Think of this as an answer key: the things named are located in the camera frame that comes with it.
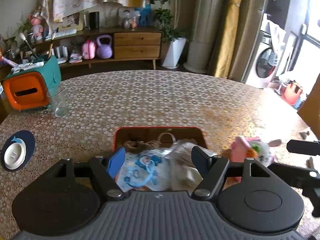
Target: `round table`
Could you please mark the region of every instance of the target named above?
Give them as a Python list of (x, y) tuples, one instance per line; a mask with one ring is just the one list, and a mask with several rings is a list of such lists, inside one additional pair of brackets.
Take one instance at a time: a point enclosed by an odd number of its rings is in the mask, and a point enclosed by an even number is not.
[[(33, 157), (25, 168), (0, 174), (0, 225), (10, 238), (19, 229), (11, 212), (14, 197), (61, 158), (85, 162), (112, 149), (113, 136), (123, 126), (199, 127), (208, 148), (228, 149), (237, 135), (260, 135), (266, 140), (299, 139), (306, 127), (296, 111), (275, 93), (211, 76), (171, 71), (97, 73), (61, 82), (68, 116), (57, 118), (50, 109), (9, 115), (0, 125), (0, 145), (19, 130), (36, 139)], [(305, 166), (308, 156), (276, 148), (280, 162)], [(298, 231), (315, 230), (310, 201)]]

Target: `washing machine door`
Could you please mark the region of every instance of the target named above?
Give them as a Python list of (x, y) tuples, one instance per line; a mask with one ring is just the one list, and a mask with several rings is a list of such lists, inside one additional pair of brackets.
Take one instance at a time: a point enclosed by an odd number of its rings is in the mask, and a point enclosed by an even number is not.
[(267, 78), (273, 75), (277, 65), (277, 54), (273, 52), (272, 48), (265, 49), (258, 55), (255, 70), (259, 78)]

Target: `gray ribbed panel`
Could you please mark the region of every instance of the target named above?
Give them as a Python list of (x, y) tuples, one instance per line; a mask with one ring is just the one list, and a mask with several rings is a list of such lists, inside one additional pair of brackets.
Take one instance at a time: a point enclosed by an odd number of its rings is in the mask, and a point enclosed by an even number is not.
[(65, 236), (36, 236), (25, 231), (14, 240), (303, 240), (296, 232), (281, 236), (244, 233), (221, 219), (209, 202), (186, 192), (132, 192), (120, 202), (108, 202), (90, 225)]

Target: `washing machine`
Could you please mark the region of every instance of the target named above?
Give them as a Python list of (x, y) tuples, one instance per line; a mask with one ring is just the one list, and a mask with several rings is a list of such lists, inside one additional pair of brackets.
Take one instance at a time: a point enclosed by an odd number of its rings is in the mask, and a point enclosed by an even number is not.
[(266, 88), (274, 77), (280, 53), (272, 49), (271, 35), (260, 31), (248, 69), (244, 75), (244, 83), (256, 87)]

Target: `white lid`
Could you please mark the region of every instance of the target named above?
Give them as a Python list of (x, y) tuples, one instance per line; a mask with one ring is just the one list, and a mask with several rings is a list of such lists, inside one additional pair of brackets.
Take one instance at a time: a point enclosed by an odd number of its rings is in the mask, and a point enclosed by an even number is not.
[(11, 144), (4, 153), (4, 164), (10, 170), (18, 168), (26, 157), (26, 144), (19, 139), (21, 143)]

